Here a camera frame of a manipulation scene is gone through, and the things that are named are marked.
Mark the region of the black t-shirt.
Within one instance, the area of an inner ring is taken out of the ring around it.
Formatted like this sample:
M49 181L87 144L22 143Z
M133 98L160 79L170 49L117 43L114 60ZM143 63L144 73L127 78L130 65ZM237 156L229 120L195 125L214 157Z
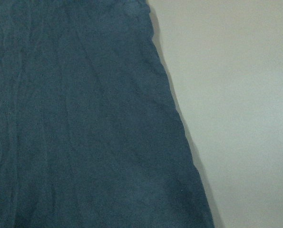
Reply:
M212 228L144 0L0 0L0 228Z

